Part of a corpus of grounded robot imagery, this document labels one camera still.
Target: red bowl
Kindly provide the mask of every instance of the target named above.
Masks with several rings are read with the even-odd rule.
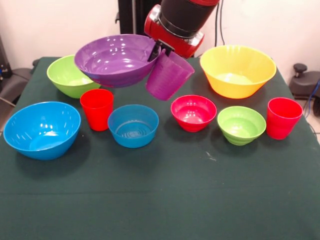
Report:
[[[204,96],[184,95],[173,101],[171,113],[184,130],[195,133],[215,118],[217,107]]]

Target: red cup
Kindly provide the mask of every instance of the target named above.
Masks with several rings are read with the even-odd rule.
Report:
[[[276,140],[285,139],[303,115],[303,108],[296,101],[276,97],[269,101],[266,117],[266,133]]]
[[[93,89],[85,92],[80,103],[89,126],[94,131],[108,129],[108,118],[113,111],[114,95],[105,89]]]

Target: purple cup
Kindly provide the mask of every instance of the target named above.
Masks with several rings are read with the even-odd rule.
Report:
[[[195,73],[181,56],[162,50],[146,82],[146,89],[155,98],[167,101]]]

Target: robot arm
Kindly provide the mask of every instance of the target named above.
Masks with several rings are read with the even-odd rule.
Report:
[[[145,33],[156,41],[149,61],[158,55],[159,46],[184,58],[190,58],[199,48],[203,27],[219,0],[162,0],[148,14]]]

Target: white wall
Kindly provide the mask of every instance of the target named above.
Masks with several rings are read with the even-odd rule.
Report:
[[[320,70],[319,9],[320,0],[224,0],[224,40],[267,53],[289,81],[294,63]],[[215,12],[202,31],[206,37],[198,54],[215,45]]]
[[[0,35],[12,68],[65,56],[120,33],[118,0],[0,0]]]
[[[319,9],[320,0],[224,0],[224,38],[264,51],[289,80],[296,62],[320,70]],[[36,58],[74,54],[118,34],[117,12],[117,0],[0,0],[0,34],[11,66],[30,67]],[[198,54],[215,44],[214,13],[203,32]]]

